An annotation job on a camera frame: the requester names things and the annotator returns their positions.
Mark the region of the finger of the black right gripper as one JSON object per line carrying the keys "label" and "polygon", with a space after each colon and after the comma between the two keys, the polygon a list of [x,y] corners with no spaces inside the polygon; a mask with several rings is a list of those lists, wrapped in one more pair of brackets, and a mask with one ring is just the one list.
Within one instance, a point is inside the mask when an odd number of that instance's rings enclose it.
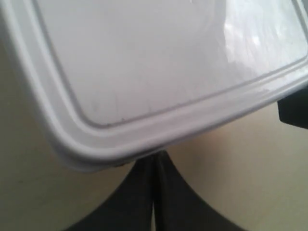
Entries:
{"label": "finger of the black right gripper", "polygon": [[308,89],[303,88],[277,102],[281,122],[308,128]]}

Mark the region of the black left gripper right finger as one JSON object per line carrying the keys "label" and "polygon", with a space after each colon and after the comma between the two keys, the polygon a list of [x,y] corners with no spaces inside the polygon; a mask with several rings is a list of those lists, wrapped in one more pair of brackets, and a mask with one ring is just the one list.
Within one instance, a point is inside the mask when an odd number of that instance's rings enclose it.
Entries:
{"label": "black left gripper right finger", "polygon": [[241,227],[207,204],[184,180],[166,151],[154,156],[157,231],[239,231]]}

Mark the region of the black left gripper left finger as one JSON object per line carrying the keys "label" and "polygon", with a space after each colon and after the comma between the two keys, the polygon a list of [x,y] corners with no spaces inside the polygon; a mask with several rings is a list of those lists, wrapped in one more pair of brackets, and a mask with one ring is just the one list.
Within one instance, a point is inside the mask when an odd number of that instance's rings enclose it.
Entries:
{"label": "black left gripper left finger", "polygon": [[117,189],[68,231],[150,231],[153,158],[135,162]]}

